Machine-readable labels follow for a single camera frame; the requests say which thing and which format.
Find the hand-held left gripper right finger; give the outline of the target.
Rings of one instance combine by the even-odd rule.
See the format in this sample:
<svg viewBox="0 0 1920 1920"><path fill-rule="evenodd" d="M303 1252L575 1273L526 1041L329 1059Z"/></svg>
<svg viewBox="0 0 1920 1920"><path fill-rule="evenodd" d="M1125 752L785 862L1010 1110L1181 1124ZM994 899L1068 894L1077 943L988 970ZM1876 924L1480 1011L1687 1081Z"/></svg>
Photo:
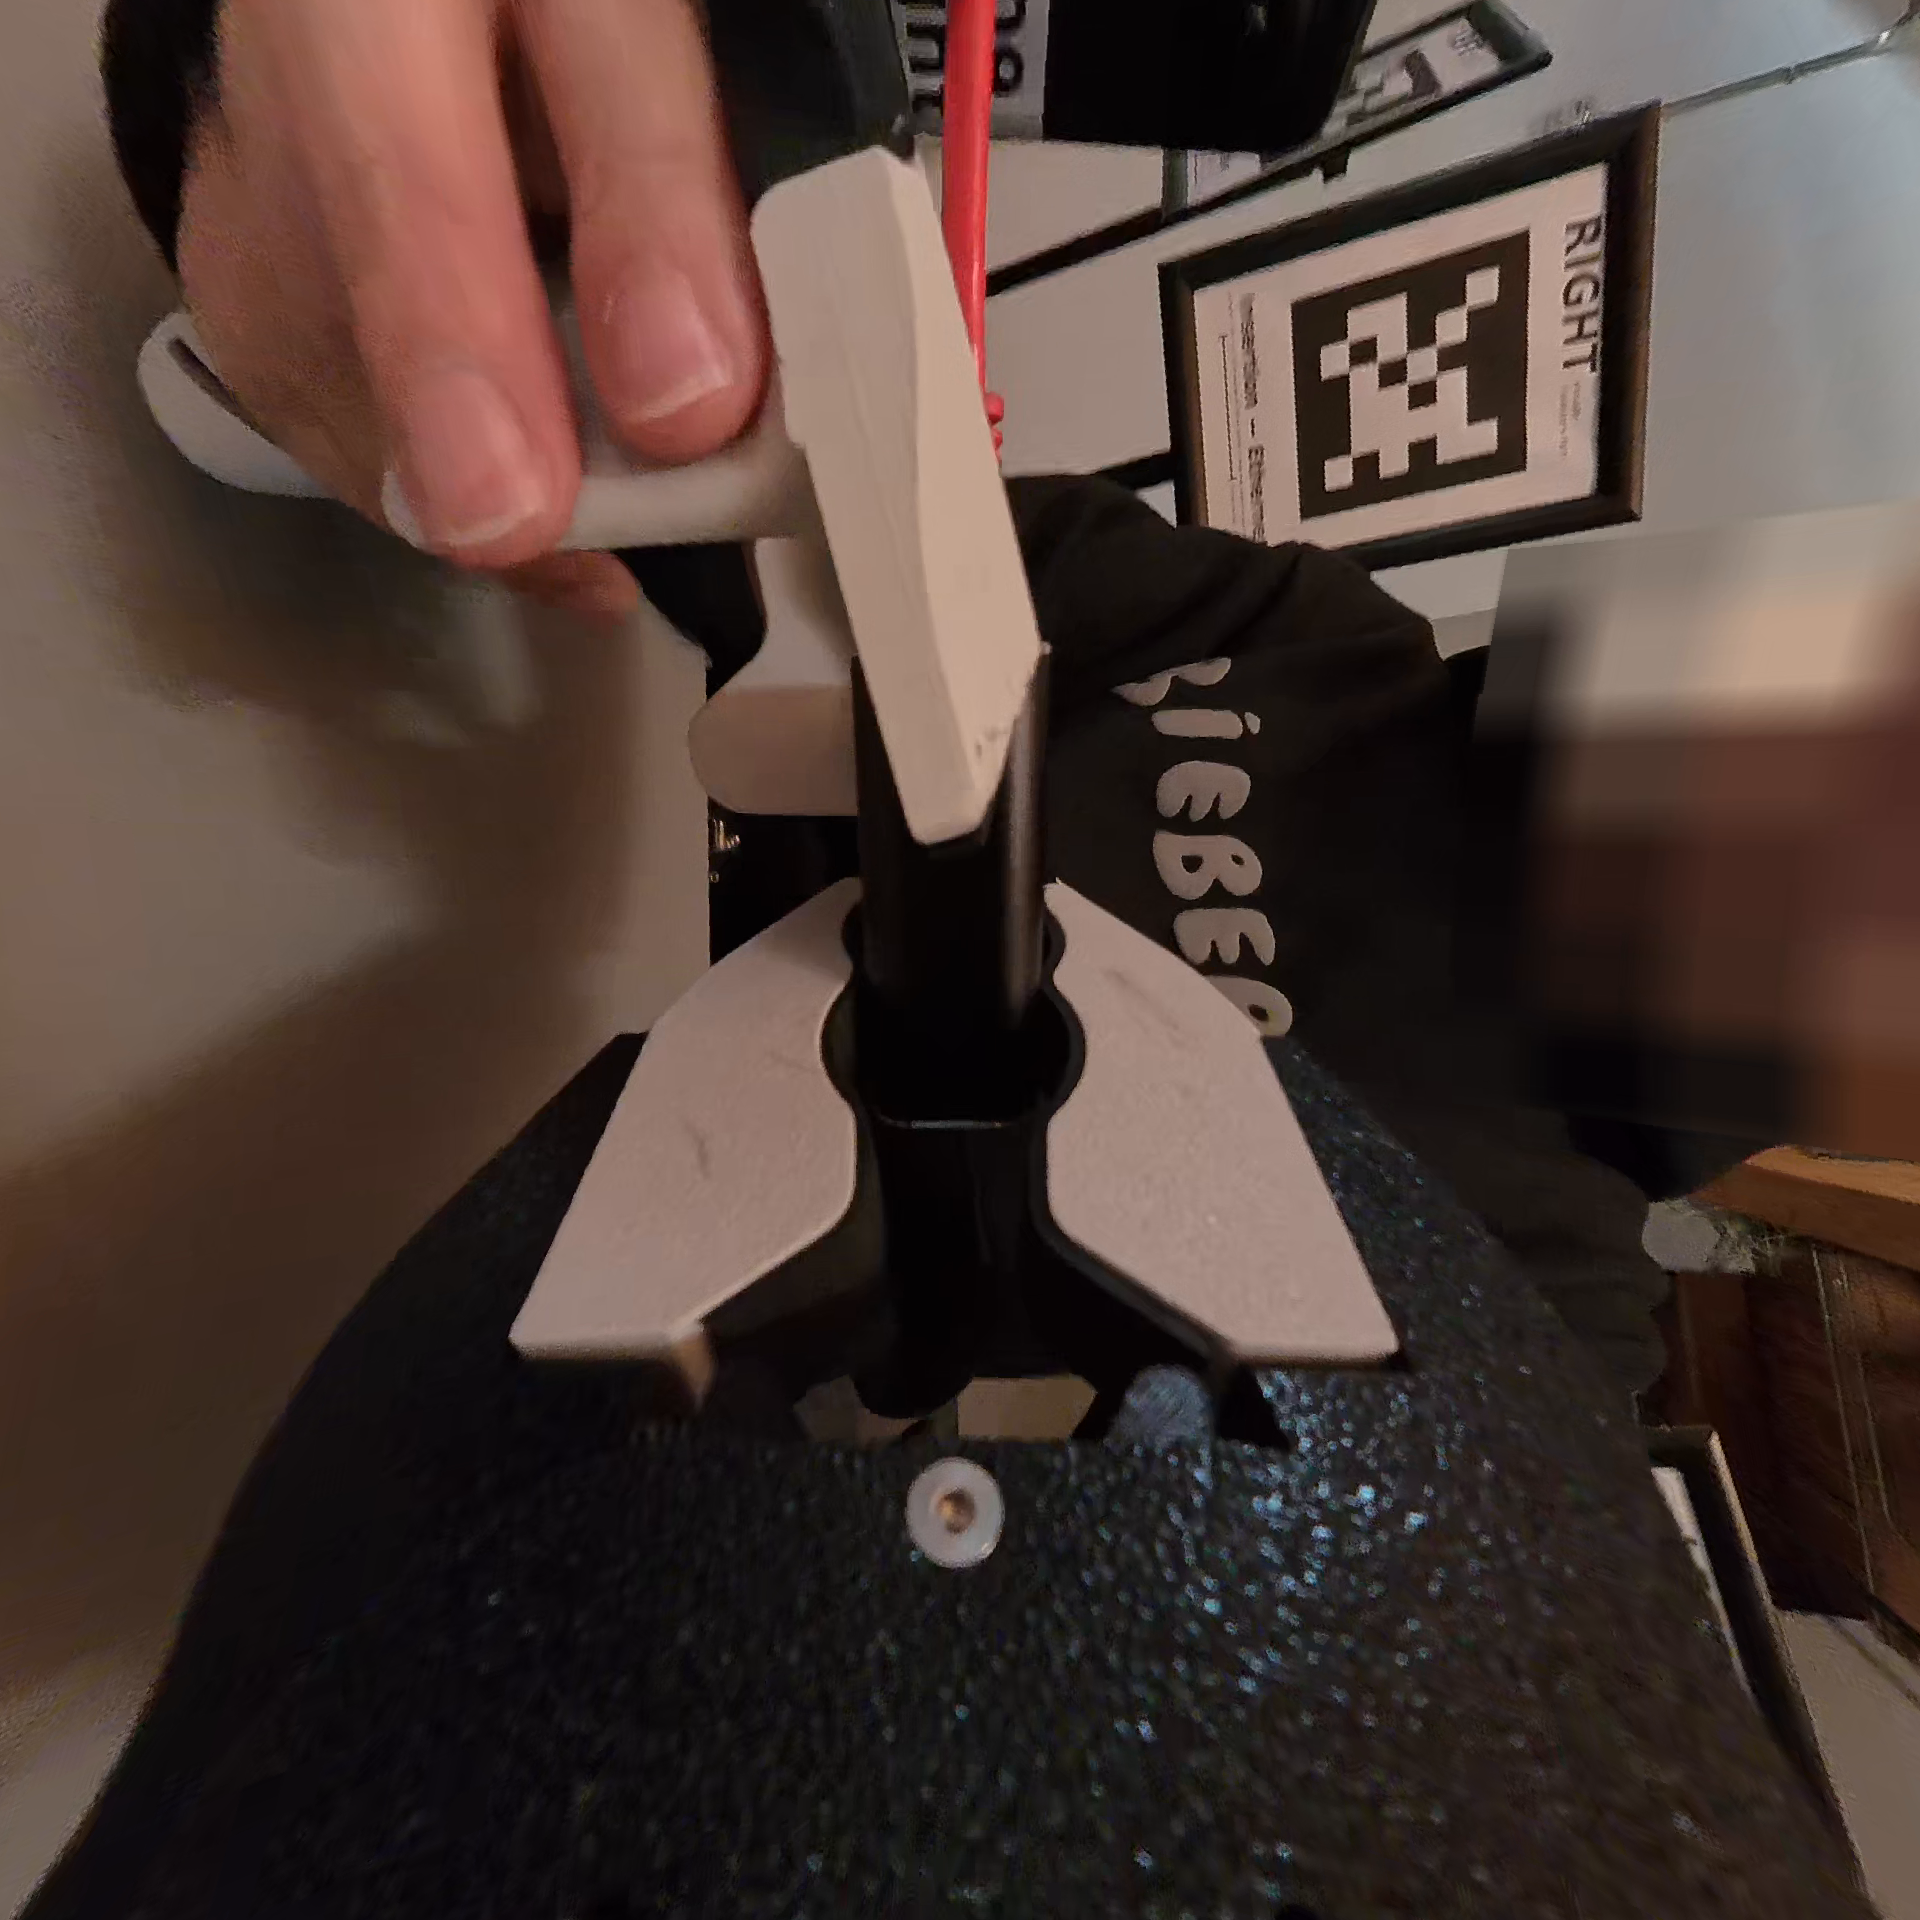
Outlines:
<svg viewBox="0 0 1920 1920"><path fill-rule="evenodd" d="M1063 882L1052 988L1080 1065L1047 1120L1052 1223L1217 1372L1368 1369L1401 1342L1257 1028Z"/></svg>

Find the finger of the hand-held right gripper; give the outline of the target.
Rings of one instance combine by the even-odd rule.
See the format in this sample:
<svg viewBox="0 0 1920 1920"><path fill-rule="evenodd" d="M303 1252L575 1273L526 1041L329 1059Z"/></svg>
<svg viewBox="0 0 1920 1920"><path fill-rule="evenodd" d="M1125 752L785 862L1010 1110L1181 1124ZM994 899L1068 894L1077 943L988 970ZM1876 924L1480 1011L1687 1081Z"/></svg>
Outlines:
<svg viewBox="0 0 1920 1920"><path fill-rule="evenodd" d="M705 798L730 815L850 819L857 652L832 555L821 539L761 539L752 571L762 638L692 715L692 772Z"/></svg>
<svg viewBox="0 0 1920 1920"><path fill-rule="evenodd" d="M951 844L994 804L1041 642L928 184L884 150L830 160L761 198L752 247L902 819Z"/></svg>

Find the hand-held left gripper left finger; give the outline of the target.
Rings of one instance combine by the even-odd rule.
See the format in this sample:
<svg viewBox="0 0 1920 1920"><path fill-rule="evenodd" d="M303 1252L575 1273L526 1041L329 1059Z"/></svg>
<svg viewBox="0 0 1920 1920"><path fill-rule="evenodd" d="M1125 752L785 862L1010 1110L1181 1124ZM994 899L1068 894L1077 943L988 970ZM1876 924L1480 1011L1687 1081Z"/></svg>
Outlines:
<svg viewBox="0 0 1920 1920"><path fill-rule="evenodd" d="M517 1356L649 1364L701 1403L712 1316L844 1220L857 1120L825 1025L857 892L825 888L656 1019L511 1324Z"/></svg>

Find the black network splitter box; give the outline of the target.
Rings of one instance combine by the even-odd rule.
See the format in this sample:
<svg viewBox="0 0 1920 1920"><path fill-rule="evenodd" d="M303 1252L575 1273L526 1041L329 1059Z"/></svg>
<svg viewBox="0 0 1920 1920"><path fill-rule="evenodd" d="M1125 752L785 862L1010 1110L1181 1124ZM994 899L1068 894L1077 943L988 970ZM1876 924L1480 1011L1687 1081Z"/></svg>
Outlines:
<svg viewBox="0 0 1920 1920"><path fill-rule="evenodd" d="M1047 996L1047 728L1041 652L982 823L925 847L854 672L853 1094L877 1179L882 1320L854 1386L888 1419L1045 1364L1058 1252L1041 1122L1072 1055Z"/></svg>

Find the grey desk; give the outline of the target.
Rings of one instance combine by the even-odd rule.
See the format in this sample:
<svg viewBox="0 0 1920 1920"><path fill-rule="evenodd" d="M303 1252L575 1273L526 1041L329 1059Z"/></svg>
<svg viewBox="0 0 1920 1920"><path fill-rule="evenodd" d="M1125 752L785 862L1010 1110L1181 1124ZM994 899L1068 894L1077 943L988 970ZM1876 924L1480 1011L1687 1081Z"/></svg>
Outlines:
<svg viewBox="0 0 1920 1920"><path fill-rule="evenodd" d="M5 1914L317 1347L705 935L678 636L148 419L97 11L5 6Z"/></svg>

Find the person's right hand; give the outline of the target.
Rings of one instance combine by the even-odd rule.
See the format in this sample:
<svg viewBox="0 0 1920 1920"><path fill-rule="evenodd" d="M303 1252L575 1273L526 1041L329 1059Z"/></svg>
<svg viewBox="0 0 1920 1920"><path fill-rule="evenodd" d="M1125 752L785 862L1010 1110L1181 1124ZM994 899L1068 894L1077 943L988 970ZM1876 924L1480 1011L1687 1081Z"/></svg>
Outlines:
<svg viewBox="0 0 1920 1920"><path fill-rule="evenodd" d="M532 217L560 223L612 440L700 463L770 340L703 16L682 2L223 6L183 303L261 432L445 563L622 618Z"/></svg>

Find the wooden pillar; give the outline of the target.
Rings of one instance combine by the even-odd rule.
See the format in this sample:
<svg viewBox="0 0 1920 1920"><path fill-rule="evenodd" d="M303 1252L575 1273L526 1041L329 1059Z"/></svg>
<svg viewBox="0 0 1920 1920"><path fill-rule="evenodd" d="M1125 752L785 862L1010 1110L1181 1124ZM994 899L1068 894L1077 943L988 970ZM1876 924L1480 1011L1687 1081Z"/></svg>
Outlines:
<svg viewBox="0 0 1920 1920"><path fill-rule="evenodd" d="M1772 1598L1917 1635L1917 1166L1765 1150L1654 1206L1658 1425L1718 1440Z"/></svg>

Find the black framed wall poster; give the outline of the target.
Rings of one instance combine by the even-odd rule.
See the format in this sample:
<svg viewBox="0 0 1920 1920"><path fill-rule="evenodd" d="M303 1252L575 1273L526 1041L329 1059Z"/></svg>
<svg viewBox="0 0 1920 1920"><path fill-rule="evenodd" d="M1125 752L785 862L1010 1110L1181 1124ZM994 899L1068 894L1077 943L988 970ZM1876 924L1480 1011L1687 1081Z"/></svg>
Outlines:
<svg viewBox="0 0 1920 1920"><path fill-rule="evenodd" d="M1286 152L1175 152L1164 160L1161 215L1180 223L1268 185L1342 177L1357 150L1420 126L1551 63L1542 35L1509 6L1450 6L1364 46L1324 126Z"/></svg>
<svg viewBox="0 0 1920 1920"><path fill-rule="evenodd" d="M1181 524L1368 569L1636 521L1663 110L1158 266Z"/></svg>

